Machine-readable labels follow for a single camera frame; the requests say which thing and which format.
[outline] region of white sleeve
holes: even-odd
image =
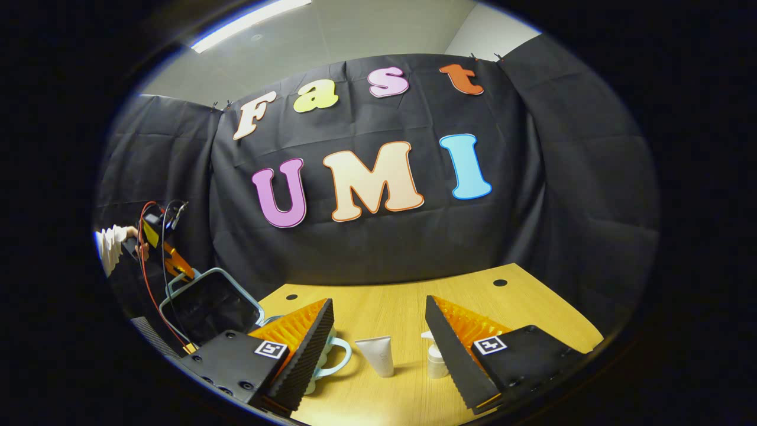
[[[106,277],[110,277],[111,272],[116,268],[116,264],[121,256],[121,243],[125,239],[125,227],[114,225],[109,230],[95,231],[95,242],[97,243],[100,262],[102,262]]]

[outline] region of wire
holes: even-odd
[[[165,240],[166,240],[166,216],[168,216],[168,211],[171,209],[171,204],[173,204],[173,202],[181,202],[181,201],[179,201],[178,199],[172,199],[166,205],[166,211],[163,214],[163,225],[160,226],[160,242],[161,243],[165,243]],[[176,308],[173,306],[173,295],[172,295],[173,291],[171,291],[171,289],[168,288],[168,277],[166,276],[166,267],[165,267],[165,265],[166,265],[166,250],[161,250],[160,251],[160,256],[161,256],[161,258],[163,260],[163,264],[162,264],[163,265],[163,268],[162,268],[163,269],[163,282],[165,283],[166,293],[168,293],[168,301],[171,304],[171,310],[173,311],[173,317],[176,318],[176,323],[179,325],[179,329],[181,329],[182,333],[184,333],[184,338],[186,338],[187,341],[189,341],[190,345],[193,345],[195,348],[197,348],[198,346],[195,345],[189,339],[189,335],[187,334],[186,330],[184,330],[184,325],[182,325],[182,320],[179,319],[179,314],[176,313]]]
[[[150,205],[157,205],[155,201],[150,201],[145,204],[144,207],[142,207],[142,213],[139,215],[139,235],[137,236],[137,243],[139,244],[139,247],[137,247],[137,250],[142,251],[142,220],[145,217],[145,211],[147,210],[147,207]],[[173,336],[179,341],[179,343],[184,346],[184,350],[189,353],[189,349],[187,349],[186,344],[184,343],[179,336],[176,335],[176,333],[173,331],[173,328],[171,327],[171,324],[168,324],[168,320],[163,316],[163,312],[160,311],[160,308],[157,307],[157,303],[155,302],[155,298],[152,296],[152,290],[150,290],[150,284],[147,282],[147,271],[145,270],[145,257],[143,255],[139,256],[140,264],[142,265],[142,276],[145,279],[145,287],[147,287],[147,292],[150,294],[150,299],[152,300],[153,306],[155,306],[155,310],[157,311],[157,314],[160,316],[160,319],[163,320],[164,323],[166,323],[166,327],[168,327],[168,331],[173,334]]]

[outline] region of screw hole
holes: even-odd
[[[516,379],[513,379],[513,380],[510,381],[510,383],[507,384],[507,386],[508,387],[516,387],[516,386],[520,385],[520,383],[521,383],[521,381],[523,379],[525,379],[525,377],[523,377],[523,376],[518,377]]]

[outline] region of black fabric curtain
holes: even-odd
[[[484,93],[455,89],[439,72],[449,64],[473,70]],[[368,73],[392,66],[410,88],[372,96]],[[338,102],[297,113],[297,90],[319,79],[335,81]],[[233,140],[240,107],[272,90],[276,100],[257,129]],[[455,171],[439,139],[458,133],[477,138],[481,172],[493,187],[481,198],[452,195]],[[379,148],[393,141],[412,146],[410,168],[425,203],[387,211],[385,189],[377,213],[355,197],[362,216],[333,221],[335,188],[323,158],[350,150],[372,168]],[[277,228],[263,216],[251,176],[273,169],[276,203],[286,211],[291,199],[279,165],[290,158],[304,160],[307,215]],[[331,64],[223,112],[137,96],[114,125],[102,170],[95,227],[132,224],[151,199],[190,201],[174,246],[200,271],[225,269],[256,299],[283,283],[400,282],[515,262],[607,335],[640,296],[658,240],[656,181],[639,129],[596,74],[544,35],[498,62],[387,55]],[[129,316],[154,311],[139,274],[132,262],[111,277],[129,300]],[[148,279],[163,295],[160,270]]]

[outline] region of blue letter i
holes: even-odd
[[[476,138],[470,133],[449,135],[439,139],[439,145],[450,152],[455,167],[457,188],[452,195],[457,199],[474,199],[491,192],[491,185],[481,175],[473,146]]]

